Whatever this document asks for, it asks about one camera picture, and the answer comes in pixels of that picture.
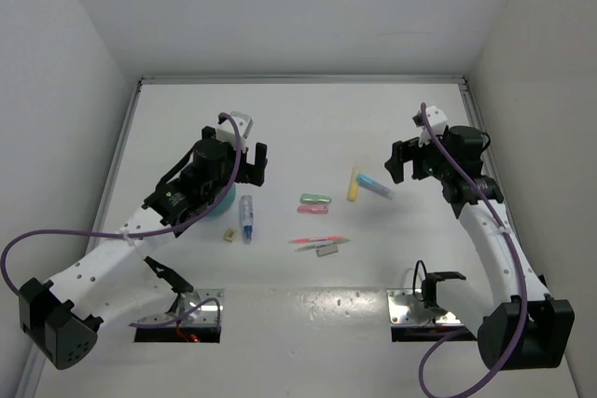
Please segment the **light blue highlighter marker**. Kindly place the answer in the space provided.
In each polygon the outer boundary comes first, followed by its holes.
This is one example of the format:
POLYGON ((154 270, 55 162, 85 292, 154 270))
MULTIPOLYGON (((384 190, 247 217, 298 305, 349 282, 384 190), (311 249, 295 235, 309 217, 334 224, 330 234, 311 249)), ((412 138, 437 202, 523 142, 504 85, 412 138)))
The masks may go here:
POLYGON ((357 175, 356 180, 360 187, 363 187, 368 191, 371 191, 379 196, 382 196, 387 199, 393 199, 395 197, 395 192, 393 190, 375 181, 369 176, 366 176, 363 173, 359 173, 357 175))

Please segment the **teal round organizer container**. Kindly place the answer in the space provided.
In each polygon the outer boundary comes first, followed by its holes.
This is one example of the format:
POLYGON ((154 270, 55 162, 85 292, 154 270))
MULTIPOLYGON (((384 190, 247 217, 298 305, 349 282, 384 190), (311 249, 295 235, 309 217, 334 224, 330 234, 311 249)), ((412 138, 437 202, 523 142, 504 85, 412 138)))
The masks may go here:
POLYGON ((233 184, 228 191, 227 195, 218 203, 217 206, 211 205, 209 207, 209 213, 206 214, 206 219, 215 219, 222 214, 226 213, 233 205, 236 199, 236 185, 233 184))

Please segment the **yellow highlighter marker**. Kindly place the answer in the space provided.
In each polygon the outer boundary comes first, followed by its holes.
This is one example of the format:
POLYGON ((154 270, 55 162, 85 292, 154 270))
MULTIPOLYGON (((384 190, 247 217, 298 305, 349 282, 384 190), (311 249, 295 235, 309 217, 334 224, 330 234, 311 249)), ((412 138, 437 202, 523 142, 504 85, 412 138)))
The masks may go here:
POLYGON ((361 173, 361 169, 357 166, 353 167, 351 172, 350 183, 347 191, 347 200, 350 202, 355 202, 358 198, 358 175, 361 173))

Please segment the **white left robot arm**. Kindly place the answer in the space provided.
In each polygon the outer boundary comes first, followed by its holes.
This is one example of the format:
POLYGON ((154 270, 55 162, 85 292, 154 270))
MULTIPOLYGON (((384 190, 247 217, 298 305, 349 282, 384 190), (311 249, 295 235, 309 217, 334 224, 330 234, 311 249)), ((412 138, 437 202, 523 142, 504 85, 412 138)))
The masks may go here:
POLYGON ((46 281, 31 278, 16 294, 20 327, 58 370, 68 369, 93 349, 107 324, 144 301, 118 288, 137 268, 149 268, 177 297, 193 286, 151 253, 210 214, 236 184, 261 186, 267 146, 258 143, 246 160, 249 117, 222 114, 206 127, 183 158, 158 181, 154 191, 115 234, 46 281))

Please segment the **blue glue stick tube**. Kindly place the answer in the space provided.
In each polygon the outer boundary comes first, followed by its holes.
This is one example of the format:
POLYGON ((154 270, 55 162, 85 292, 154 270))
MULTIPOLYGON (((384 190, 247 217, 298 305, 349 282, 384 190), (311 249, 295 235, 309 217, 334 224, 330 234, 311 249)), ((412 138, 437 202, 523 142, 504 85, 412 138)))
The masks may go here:
POLYGON ((243 242, 250 244, 253 237, 254 226, 253 198, 250 195, 243 195, 240 197, 239 212, 243 242))

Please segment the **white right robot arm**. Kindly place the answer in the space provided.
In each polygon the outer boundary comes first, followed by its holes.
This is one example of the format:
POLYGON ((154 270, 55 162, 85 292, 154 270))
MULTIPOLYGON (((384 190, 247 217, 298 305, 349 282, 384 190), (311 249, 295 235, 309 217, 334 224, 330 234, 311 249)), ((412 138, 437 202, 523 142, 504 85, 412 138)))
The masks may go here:
POLYGON ((556 299, 535 274, 507 221, 504 196, 497 182, 483 173, 482 153, 490 139, 467 126, 445 127, 437 143, 417 138, 392 145, 384 167, 397 184, 404 166, 412 177, 440 181, 444 199, 472 240, 490 284, 479 294, 457 271, 427 272, 419 298, 434 311, 448 310, 478 341, 479 354, 493 368, 518 340, 504 369, 555 368, 560 365, 575 313, 566 299, 556 299))

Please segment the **green highlighter marker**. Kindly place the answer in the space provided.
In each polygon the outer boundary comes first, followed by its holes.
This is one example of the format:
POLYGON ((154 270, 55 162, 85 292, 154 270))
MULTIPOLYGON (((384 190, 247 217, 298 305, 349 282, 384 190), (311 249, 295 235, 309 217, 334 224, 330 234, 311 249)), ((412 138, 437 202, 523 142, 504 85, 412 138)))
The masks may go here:
POLYGON ((299 199, 301 204, 330 204, 332 199, 330 196, 304 193, 299 199))

